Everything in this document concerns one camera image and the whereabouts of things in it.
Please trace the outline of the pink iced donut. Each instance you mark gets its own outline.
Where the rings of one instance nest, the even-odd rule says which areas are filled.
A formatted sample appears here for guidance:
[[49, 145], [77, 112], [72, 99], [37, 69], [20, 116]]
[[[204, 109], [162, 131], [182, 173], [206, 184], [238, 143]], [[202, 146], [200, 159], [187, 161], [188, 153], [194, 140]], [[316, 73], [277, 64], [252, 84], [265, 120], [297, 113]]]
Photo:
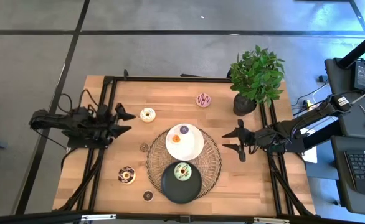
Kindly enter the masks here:
[[196, 104], [201, 108], [206, 108], [211, 104], [212, 98], [207, 93], [197, 95]]

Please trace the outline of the green leafy plant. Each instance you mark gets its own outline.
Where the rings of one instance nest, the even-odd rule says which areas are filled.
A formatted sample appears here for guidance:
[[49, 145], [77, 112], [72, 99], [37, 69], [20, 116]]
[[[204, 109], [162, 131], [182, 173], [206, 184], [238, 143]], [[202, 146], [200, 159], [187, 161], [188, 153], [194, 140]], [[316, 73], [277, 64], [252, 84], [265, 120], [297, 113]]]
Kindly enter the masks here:
[[257, 104], [270, 106], [283, 92], [280, 85], [285, 78], [284, 63], [275, 52], [256, 45], [253, 50], [238, 54], [230, 65], [230, 89]]

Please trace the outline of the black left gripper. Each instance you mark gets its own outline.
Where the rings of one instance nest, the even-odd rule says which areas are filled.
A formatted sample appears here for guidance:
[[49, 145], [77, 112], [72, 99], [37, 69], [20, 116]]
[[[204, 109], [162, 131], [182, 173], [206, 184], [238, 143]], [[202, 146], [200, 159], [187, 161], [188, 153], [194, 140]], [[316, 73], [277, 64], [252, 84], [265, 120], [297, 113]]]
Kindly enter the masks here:
[[131, 126], [119, 126], [115, 125], [116, 118], [128, 121], [135, 119], [136, 116], [126, 112], [126, 109], [121, 103], [118, 103], [115, 107], [116, 115], [111, 112], [109, 107], [99, 107], [97, 110], [97, 123], [100, 126], [98, 137], [100, 139], [105, 138], [117, 138], [123, 133], [129, 131]]

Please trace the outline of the white plate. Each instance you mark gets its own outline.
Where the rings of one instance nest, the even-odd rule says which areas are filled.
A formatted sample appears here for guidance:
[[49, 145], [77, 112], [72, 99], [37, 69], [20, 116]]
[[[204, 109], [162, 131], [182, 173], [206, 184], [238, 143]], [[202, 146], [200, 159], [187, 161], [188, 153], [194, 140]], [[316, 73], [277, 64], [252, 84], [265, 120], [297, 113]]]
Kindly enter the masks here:
[[[187, 134], [180, 133], [179, 129], [182, 125], [189, 128]], [[171, 140], [175, 134], [178, 134], [181, 138], [178, 144], [174, 144]], [[204, 136], [194, 125], [177, 124], [167, 132], [165, 143], [166, 149], [172, 157], [180, 161], [190, 161], [201, 154], [204, 148]]]

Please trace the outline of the chocolate iced donut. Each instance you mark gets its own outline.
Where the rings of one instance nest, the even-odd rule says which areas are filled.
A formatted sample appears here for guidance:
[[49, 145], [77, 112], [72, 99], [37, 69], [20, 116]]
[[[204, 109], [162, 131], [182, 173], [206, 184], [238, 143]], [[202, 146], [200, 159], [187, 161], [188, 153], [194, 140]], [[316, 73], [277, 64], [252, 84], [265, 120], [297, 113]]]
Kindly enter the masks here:
[[132, 184], [136, 179], [136, 172], [130, 166], [123, 167], [118, 173], [118, 180], [125, 185]]

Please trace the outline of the round woven placemat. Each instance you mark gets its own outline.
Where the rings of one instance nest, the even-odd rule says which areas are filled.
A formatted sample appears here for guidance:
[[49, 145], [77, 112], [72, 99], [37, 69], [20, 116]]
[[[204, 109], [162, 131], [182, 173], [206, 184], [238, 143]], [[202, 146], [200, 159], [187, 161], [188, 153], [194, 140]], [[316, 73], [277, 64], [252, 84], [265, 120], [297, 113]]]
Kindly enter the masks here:
[[[178, 161], [166, 150], [166, 136], [170, 130], [171, 128], [163, 131], [154, 139], [146, 157], [149, 181], [163, 195], [165, 193], [162, 189], [162, 175], [169, 165]], [[201, 190], [192, 200], [199, 199], [212, 190], [219, 179], [222, 169], [221, 154], [216, 142], [204, 130], [199, 129], [199, 131], [203, 135], [204, 148], [195, 159], [188, 160], [188, 162], [191, 166], [195, 166], [198, 169], [201, 175], [202, 185]]]

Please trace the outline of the black pole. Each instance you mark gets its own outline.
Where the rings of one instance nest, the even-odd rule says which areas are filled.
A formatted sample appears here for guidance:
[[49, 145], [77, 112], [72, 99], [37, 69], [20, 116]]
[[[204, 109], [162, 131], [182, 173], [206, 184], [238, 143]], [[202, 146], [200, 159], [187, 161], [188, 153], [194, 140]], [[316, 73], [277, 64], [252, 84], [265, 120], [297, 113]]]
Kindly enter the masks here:
[[350, 53], [337, 62], [339, 68], [350, 67], [360, 56], [365, 54], [365, 40], [355, 47]]

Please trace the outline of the black desk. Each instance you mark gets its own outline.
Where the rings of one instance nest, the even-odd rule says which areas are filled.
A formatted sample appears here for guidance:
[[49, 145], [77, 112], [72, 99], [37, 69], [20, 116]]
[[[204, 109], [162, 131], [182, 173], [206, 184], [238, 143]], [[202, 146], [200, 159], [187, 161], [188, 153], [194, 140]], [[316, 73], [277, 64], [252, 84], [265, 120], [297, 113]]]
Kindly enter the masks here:
[[[361, 94], [351, 91], [351, 80], [354, 72], [341, 69], [335, 59], [325, 60], [326, 73], [329, 78], [331, 91], [343, 94], [349, 102], [354, 101]], [[349, 212], [365, 214], [365, 195], [356, 191], [346, 162], [346, 151], [365, 151], [365, 114], [358, 106], [365, 109], [365, 98], [359, 100], [351, 108], [351, 112], [339, 117], [339, 125], [343, 136], [332, 136], [331, 144], [339, 176], [339, 197], [342, 206]]]

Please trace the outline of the black plant pot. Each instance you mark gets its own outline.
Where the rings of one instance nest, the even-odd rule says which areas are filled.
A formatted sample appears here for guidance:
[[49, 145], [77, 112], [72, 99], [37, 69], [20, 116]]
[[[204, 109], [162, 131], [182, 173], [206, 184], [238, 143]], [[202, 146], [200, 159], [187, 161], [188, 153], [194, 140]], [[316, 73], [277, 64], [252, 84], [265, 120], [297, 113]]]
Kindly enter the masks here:
[[257, 107], [256, 101], [250, 100], [238, 93], [234, 97], [233, 112], [237, 116], [245, 116]]

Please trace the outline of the white iced sprinkled donut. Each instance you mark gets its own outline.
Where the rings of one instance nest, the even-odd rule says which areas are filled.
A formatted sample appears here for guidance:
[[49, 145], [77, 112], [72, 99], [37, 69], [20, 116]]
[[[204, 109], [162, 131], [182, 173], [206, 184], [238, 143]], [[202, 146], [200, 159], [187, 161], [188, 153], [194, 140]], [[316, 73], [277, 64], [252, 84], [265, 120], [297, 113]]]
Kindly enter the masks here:
[[152, 108], [143, 108], [140, 112], [140, 119], [145, 123], [150, 123], [156, 118], [156, 112]]

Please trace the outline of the black aluminium table frame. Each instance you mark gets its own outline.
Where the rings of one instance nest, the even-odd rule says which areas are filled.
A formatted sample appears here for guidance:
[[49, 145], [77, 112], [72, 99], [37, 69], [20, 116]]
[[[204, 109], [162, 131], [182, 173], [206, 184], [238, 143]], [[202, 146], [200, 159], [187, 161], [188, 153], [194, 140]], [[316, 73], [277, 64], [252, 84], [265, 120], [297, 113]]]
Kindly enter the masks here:
[[[232, 111], [235, 93], [225, 78], [127, 77], [113, 85], [115, 101], [126, 111], [139, 114], [143, 108], [153, 108], [156, 118], [145, 123], [139, 118], [127, 121], [131, 129], [121, 135], [105, 151], [93, 209], [98, 213], [114, 213], [125, 218], [162, 218], [194, 222], [199, 220], [247, 220], [250, 217], [275, 217], [272, 180], [266, 153], [247, 155], [245, 162], [223, 144], [235, 144], [235, 138], [223, 138], [237, 125]], [[197, 95], [207, 93], [211, 104], [201, 108]], [[154, 190], [146, 168], [143, 143], [151, 144], [163, 131], [180, 123], [204, 130], [217, 144], [222, 169], [213, 189], [193, 202], [179, 205], [155, 191], [146, 202], [143, 194]], [[132, 184], [118, 180], [123, 167], [136, 172]]]

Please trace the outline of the dark grey plate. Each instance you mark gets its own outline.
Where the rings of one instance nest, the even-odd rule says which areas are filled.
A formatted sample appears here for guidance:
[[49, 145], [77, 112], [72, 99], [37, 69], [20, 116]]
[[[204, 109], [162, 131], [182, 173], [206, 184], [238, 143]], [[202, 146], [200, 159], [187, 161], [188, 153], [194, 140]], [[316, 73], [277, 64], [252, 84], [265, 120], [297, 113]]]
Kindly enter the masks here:
[[192, 175], [187, 181], [177, 180], [174, 176], [174, 167], [180, 162], [182, 161], [173, 162], [165, 168], [161, 176], [161, 190], [168, 200], [185, 204], [198, 198], [202, 188], [202, 177], [196, 166], [186, 162], [192, 168]]

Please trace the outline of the green iced donut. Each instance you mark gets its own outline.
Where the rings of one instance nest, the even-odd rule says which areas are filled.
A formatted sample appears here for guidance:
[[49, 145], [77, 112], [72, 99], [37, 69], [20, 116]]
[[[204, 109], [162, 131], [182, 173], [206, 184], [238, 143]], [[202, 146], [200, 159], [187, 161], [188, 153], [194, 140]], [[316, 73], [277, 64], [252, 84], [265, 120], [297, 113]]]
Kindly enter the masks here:
[[186, 162], [180, 162], [174, 167], [174, 176], [177, 180], [187, 181], [192, 175], [192, 168]]

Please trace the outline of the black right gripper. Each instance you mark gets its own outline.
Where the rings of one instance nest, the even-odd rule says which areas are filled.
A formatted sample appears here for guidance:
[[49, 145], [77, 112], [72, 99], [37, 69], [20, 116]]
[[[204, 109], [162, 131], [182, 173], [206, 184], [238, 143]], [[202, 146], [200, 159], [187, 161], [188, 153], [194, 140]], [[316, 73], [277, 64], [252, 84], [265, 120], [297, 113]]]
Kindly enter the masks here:
[[[248, 147], [248, 153], [257, 152], [257, 141], [255, 133], [244, 128], [244, 122], [241, 119], [237, 120], [238, 127], [230, 133], [223, 135], [223, 138], [239, 138], [242, 136], [242, 142], [244, 146]], [[241, 144], [223, 144], [224, 147], [233, 149], [239, 155], [239, 160], [245, 162], [245, 151], [244, 146]]]

